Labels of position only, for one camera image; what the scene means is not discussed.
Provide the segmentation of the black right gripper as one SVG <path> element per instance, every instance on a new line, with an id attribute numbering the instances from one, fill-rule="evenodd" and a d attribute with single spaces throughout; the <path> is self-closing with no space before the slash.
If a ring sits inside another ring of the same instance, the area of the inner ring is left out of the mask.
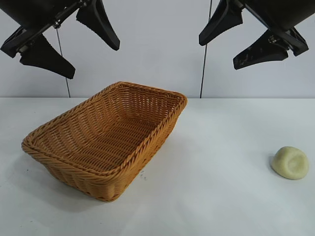
<path id="1" fill-rule="evenodd" d="M 297 57 L 309 49 L 295 26 L 314 15 L 313 0 L 220 0 L 208 24 L 199 34 L 199 44 L 204 46 L 223 32 L 242 24 L 244 8 L 267 30 L 234 57 L 234 69 L 282 61 L 288 58 L 289 50 Z"/>

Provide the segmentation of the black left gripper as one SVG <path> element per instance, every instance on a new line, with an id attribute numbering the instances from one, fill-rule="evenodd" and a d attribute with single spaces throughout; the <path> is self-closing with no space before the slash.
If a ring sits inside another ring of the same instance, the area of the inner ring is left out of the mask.
<path id="1" fill-rule="evenodd" d="M 73 79 L 74 66 L 42 34 L 50 27 L 58 29 L 77 9 L 77 21 L 96 33 L 113 50 L 120 48 L 120 40 L 102 0 L 2 0 L 0 9 L 19 24 L 0 49 L 11 58 L 20 53 L 23 65 Z"/>

